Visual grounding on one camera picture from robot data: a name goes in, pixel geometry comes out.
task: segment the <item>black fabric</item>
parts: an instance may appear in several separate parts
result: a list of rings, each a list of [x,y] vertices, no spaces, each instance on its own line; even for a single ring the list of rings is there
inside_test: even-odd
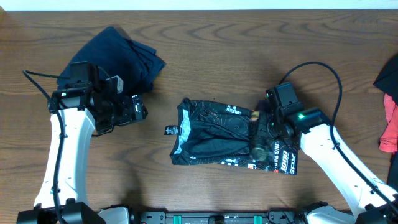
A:
[[[386,63],[373,85],[390,95],[398,105],[398,54]]]
[[[103,68],[111,77],[118,75],[124,82],[123,93],[130,96],[152,90],[152,82],[165,66],[165,62],[156,56],[155,49],[124,38],[114,27],[107,27],[96,35],[69,63],[82,61]],[[99,75],[100,79],[108,78],[102,70]],[[70,76],[69,66],[61,76]],[[67,83],[68,80],[58,79],[58,89]]]
[[[387,185],[398,191],[398,156],[395,153],[391,158],[390,171],[388,172]]]
[[[178,106],[180,133],[170,153],[172,163],[219,163],[296,175],[297,150],[278,139],[271,145],[275,155],[271,161],[251,159],[251,112],[232,105],[184,99]]]

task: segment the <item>camera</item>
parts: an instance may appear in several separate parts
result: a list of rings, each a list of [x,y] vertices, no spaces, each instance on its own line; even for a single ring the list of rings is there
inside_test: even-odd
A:
[[[297,174],[297,147],[291,140],[294,129],[286,117],[303,111],[293,86],[284,83],[266,91],[267,99],[260,100],[252,113],[251,158],[264,162],[268,169],[284,174]]]
[[[107,79],[100,79],[102,70]],[[105,70],[88,62],[70,64],[69,84],[52,93],[52,101],[58,108],[77,110],[88,109],[95,119],[98,134],[113,130],[115,126],[142,121],[148,115],[141,96],[126,96],[123,93],[123,80],[119,76],[110,77]]]

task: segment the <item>black tag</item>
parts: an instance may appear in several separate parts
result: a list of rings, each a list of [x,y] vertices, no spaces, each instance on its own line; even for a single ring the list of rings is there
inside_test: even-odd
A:
[[[180,127],[177,125],[169,125],[164,129],[164,135],[178,135],[180,134]]]

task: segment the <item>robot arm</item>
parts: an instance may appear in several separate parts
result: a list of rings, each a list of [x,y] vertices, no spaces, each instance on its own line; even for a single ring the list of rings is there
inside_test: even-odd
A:
[[[95,129],[93,115],[85,110],[69,108],[60,110],[63,123],[65,124],[65,134],[67,135],[63,143],[62,159],[58,178],[58,195],[60,205],[65,205],[67,200],[84,202],[88,205],[86,196],[86,168],[88,148],[90,146],[91,135]],[[49,160],[45,171],[42,188],[36,197],[34,206],[41,208],[54,207],[52,186],[57,157],[60,144],[60,125],[57,115],[51,115],[52,140],[50,147]]]
[[[326,173],[334,183],[349,208],[353,213],[353,220],[358,215],[373,207],[380,207],[386,202],[375,194],[372,189],[359,177],[357,173],[347,164],[340,153],[334,149],[334,144],[330,139],[330,126],[321,124],[310,128],[310,132],[301,135],[300,147],[306,155],[310,156]],[[340,144],[341,150],[350,161],[374,184],[379,190],[394,201],[394,194],[397,192],[376,177],[344,143],[340,135],[334,129],[336,140]],[[307,219],[317,219],[319,217],[307,217]]]
[[[62,211],[64,223],[129,223],[125,207],[110,208],[97,214],[88,206],[86,196],[86,166],[88,148],[94,129],[100,136],[115,126],[142,121],[147,110],[139,95],[123,95],[119,77],[100,80],[96,65],[78,62],[70,65],[70,84],[53,92],[49,103],[52,113],[52,142],[42,188],[34,209],[19,212],[17,223],[56,223],[56,213]],[[53,177],[60,147],[59,112],[65,134],[58,172],[58,204],[55,207]]]
[[[276,136],[289,140],[297,148],[310,156],[326,173],[337,189],[347,201],[353,216],[340,213],[333,209],[333,215],[328,212],[315,211],[307,213],[309,223],[336,223],[336,214],[340,213],[340,223],[354,223],[360,215],[378,208],[378,215],[388,214],[396,217],[391,210],[386,210],[386,201],[379,194],[387,197],[386,200],[394,202],[397,192],[377,178],[349,149],[340,135],[334,128],[333,135],[339,144],[342,154],[335,149],[330,135],[331,121],[318,108],[305,110],[303,104],[297,99],[293,86],[284,83],[266,91],[269,107],[267,111],[261,111],[267,116],[260,116],[260,119],[272,119],[274,126],[268,129],[268,133],[275,133]],[[254,158],[262,158],[267,154],[266,147],[259,147],[259,144],[252,144],[251,154]],[[357,168],[356,172],[348,162]],[[369,183],[359,175],[362,174]]]

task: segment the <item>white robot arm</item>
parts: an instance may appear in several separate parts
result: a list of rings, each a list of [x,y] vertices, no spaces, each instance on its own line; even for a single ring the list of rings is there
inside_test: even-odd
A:
[[[390,201],[394,201],[394,194],[397,192],[386,185],[376,175],[374,175],[362,161],[352,152],[344,143],[340,135],[334,128],[334,135],[341,150],[348,159],[373,183]],[[335,149],[330,137],[330,126],[321,124],[310,129],[307,134],[302,134],[300,141],[301,149],[306,155],[310,156],[326,173],[329,179],[334,183],[344,199],[347,201],[353,216],[337,215],[335,211],[329,215],[331,210],[323,212],[314,210],[307,215],[309,223],[336,223],[337,217],[339,223],[354,223],[360,213],[366,212],[367,205],[380,207],[386,202],[375,194],[372,189],[364,182],[362,178],[347,164],[340,153]]]
[[[59,204],[65,206],[67,203],[83,202],[88,206],[86,168],[90,140],[95,129],[95,120],[88,109],[77,110],[77,108],[69,108],[60,110],[60,114],[65,124],[66,137],[63,143],[58,175]],[[52,140],[49,161],[42,188],[34,203],[35,207],[40,208],[54,207],[52,195],[53,175],[60,143],[60,125],[57,115],[51,115],[51,124]],[[98,215],[105,223],[129,224],[130,221],[129,211],[126,207],[110,208],[100,212]],[[64,213],[63,216],[67,223],[78,222],[82,219],[81,217],[81,215],[76,215],[76,213],[73,215]]]

